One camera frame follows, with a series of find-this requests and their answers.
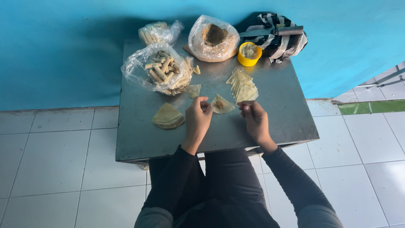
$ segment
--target metal utensil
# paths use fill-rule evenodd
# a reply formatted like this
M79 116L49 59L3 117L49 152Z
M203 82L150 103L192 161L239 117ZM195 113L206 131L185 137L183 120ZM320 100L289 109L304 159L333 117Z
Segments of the metal utensil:
M299 35L304 31L304 26L293 26L293 27L283 27L283 28L261 28L248 32L239 33L240 37L257 37L273 34L275 36L289 36L289 35Z

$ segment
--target green tile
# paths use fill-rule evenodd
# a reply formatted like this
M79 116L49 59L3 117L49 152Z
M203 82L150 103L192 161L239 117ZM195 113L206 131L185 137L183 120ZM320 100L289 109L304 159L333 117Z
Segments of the green tile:
M344 113L344 112L342 111L342 109L339 109L339 111L340 111L340 114L346 115L346 113Z
M338 108L340 109L340 112L342 113L342 115L370 114L369 110L364 108L359 103L349 103L349 104L338 105Z
M360 102L360 104L371 113L405 111L405 100Z

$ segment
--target black and white plastic bag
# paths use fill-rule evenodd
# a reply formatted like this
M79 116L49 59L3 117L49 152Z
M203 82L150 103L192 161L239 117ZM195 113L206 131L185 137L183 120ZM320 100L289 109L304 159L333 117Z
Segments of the black and white plastic bag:
M281 14L260 14L257 21L247 28L248 31L262 28L282 28L296 26L294 22ZM273 34L246 37L245 42L253 42L263 50L263 57L268 57L270 61L279 63L284 58L296 56L308 43L307 34L275 36Z

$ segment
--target black long sleeve shirt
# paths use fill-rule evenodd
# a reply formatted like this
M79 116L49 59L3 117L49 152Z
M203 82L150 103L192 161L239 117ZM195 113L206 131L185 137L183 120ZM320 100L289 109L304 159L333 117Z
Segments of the black long sleeve shirt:
M299 227L343 227L321 189L280 147L270 155L263 155L262 158L294 206ZM178 147L151 189L135 227L176 225L171 214L179 201L193 159L195 159L193 155ZM279 227L262 204L226 205L215 199L189 212L181 224L177 225L179 227Z

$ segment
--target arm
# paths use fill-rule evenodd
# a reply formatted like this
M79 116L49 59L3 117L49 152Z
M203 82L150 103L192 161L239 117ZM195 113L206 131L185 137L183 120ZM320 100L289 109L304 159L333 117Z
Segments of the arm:
M187 136L181 146L177 148L165 169L157 179L146 199L140 216L160 216L160 218L169 218L173 223L173 213L183 192L188 174L192 168L193 161L197 159L195 154L197 148L203 140L205 133L209 128L212 116L212 107L204 102L208 97L197 97L192 105L185 111ZM170 214L165 214L160 209L164 209Z
M309 205L321 205L335 213L321 189L273 142L269 134L267 113L260 104L243 101L238 105L241 115L246 118L249 135L263 149L262 158L294 206L297 217Z

